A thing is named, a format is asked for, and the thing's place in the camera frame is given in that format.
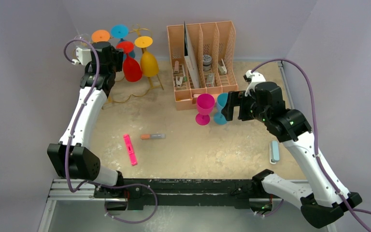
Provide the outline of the red plastic wine glass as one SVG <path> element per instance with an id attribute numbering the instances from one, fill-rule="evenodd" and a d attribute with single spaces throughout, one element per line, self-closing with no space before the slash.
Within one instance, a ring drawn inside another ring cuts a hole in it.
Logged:
<path id="1" fill-rule="evenodd" d="M 140 68 L 139 63 L 132 58 L 129 54 L 134 49 L 134 44 L 130 41 L 123 41 L 120 42 L 116 48 L 122 49 L 124 54 L 126 55 L 126 59 L 123 61 L 123 72 L 125 75 L 125 79 L 129 82 L 137 82 L 139 81 L 142 76 L 142 70 Z"/>

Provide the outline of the light blue wine glass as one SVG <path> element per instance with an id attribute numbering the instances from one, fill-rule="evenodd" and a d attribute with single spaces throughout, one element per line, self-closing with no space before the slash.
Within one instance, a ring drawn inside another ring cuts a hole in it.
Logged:
<path id="1" fill-rule="evenodd" d="M 217 112 L 214 114 L 214 122 L 218 125 L 225 125 L 227 120 L 224 115 L 221 113 L 222 109 L 225 107 L 228 99 L 227 93 L 221 93 L 216 99 L 216 109 Z"/>

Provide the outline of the magenta plastic wine glass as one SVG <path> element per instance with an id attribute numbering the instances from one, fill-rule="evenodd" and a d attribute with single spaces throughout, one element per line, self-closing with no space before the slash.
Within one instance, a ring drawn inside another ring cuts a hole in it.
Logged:
<path id="1" fill-rule="evenodd" d="M 201 125 L 205 126 L 209 124 L 211 117 L 210 113 L 213 111 L 215 106 L 215 99 L 211 94 L 204 93 L 196 100 L 196 109 L 198 114 L 195 117 L 195 121 Z"/>

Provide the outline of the yellow plastic wine glass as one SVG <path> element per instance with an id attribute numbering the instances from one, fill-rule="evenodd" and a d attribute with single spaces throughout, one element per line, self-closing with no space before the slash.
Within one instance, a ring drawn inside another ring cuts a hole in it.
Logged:
<path id="1" fill-rule="evenodd" d="M 155 56 L 147 48 L 151 46 L 153 39 L 150 36 L 140 36 L 135 40 L 135 45 L 143 49 L 140 66 L 144 76 L 152 77 L 158 74 L 159 67 Z"/>

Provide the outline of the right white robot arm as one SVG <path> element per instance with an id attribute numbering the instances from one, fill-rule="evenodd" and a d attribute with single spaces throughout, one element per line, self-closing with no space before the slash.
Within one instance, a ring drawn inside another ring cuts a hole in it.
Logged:
<path id="1" fill-rule="evenodd" d="M 253 177 L 252 191 L 263 197 L 267 193 L 296 206 L 315 228 L 323 228 L 346 211 L 362 202 L 361 196 L 350 192 L 332 171 L 321 151 L 314 145 L 315 136 L 303 113 L 289 109 L 281 88 L 274 82 L 262 82 L 248 91 L 231 91 L 221 113 L 227 121 L 233 119 L 234 107 L 238 119 L 256 119 L 291 153 L 308 180 L 304 188 L 263 170 Z"/>

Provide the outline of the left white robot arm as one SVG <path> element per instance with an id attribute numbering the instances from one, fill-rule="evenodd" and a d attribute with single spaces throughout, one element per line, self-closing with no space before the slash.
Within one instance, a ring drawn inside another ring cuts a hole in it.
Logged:
<path id="1" fill-rule="evenodd" d="M 89 150 L 90 136 L 100 110 L 114 86 L 115 74 L 122 71 L 123 51 L 109 42 L 87 43 L 91 61 L 81 78 L 79 100 L 71 121 L 56 144 L 49 144 L 47 154 L 60 177 L 66 178 L 69 190 L 72 179 L 106 187 L 114 198 L 123 195 L 125 185 L 120 171 L 109 169 Z"/>

